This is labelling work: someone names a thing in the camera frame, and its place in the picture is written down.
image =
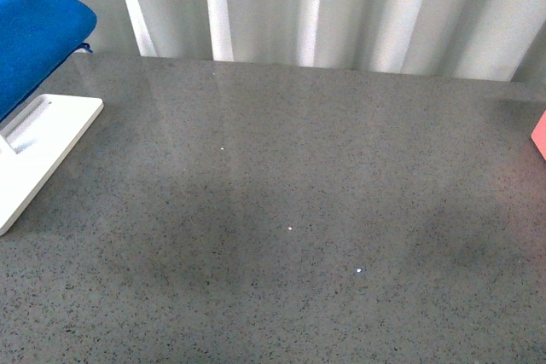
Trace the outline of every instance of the white stand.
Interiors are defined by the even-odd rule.
[[[0,236],[99,115],[99,98],[43,94],[0,130]]]

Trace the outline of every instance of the blue fabric pad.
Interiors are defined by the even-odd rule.
[[[0,0],[0,121],[21,104],[96,26],[78,0]]]

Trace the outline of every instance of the white curtain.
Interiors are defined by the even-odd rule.
[[[99,53],[546,83],[546,0],[82,0]]]

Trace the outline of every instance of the gray countertop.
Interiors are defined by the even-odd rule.
[[[542,85],[74,55],[0,362],[546,362]]]

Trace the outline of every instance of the table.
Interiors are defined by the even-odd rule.
[[[74,55],[0,362],[546,361],[541,84]]]

